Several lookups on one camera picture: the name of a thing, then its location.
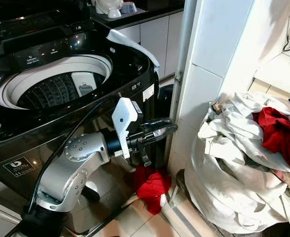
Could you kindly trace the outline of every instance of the metal pipe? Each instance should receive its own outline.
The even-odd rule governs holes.
[[[195,17],[197,0],[186,0],[184,4],[184,12],[181,24],[181,33],[179,41],[179,59],[178,66],[175,72],[175,80],[173,85],[172,101],[170,108],[170,118],[176,120],[176,114],[179,104],[180,92],[181,92],[181,83],[183,79],[183,72],[185,69],[186,59],[188,55],[190,38],[192,32],[193,21]],[[166,139],[166,149],[164,161],[167,165],[170,155],[172,142],[172,135],[168,136]]]

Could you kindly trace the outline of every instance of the white bowl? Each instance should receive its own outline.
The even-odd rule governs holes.
[[[118,18],[118,17],[121,17],[121,13],[120,13],[120,10],[118,10],[117,8],[115,7],[111,7],[109,9],[109,13],[107,13],[107,17],[108,18]]]
[[[123,0],[96,0],[95,5],[99,12],[101,11],[104,14],[108,14],[110,8],[117,8],[120,10],[123,3]]]

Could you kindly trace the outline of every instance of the washing machine drum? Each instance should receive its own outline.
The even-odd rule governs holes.
[[[64,104],[95,90],[111,72],[112,63],[103,56],[65,57],[11,76],[0,86],[0,105],[43,109]]]

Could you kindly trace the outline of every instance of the white cabinet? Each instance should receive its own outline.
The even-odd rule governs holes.
[[[168,42],[166,46],[165,76],[175,72],[179,58],[179,42],[183,11],[169,16]]]
[[[119,30],[156,57],[160,79],[176,70],[182,17],[183,11]]]
[[[139,24],[121,29],[121,30],[119,30],[119,32],[121,32],[123,35],[127,36],[131,40],[135,41],[136,43],[140,43],[140,26],[139,26]]]
[[[140,43],[160,63],[159,78],[165,76],[168,25],[169,16],[140,24]]]

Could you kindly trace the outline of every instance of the white wall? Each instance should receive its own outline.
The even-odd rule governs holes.
[[[191,156],[208,103],[222,93],[248,90],[260,61],[281,52],[290,13],[288,1],[279,0],[197,3],[177,112],[179,129],[169,157],[173,176]]]

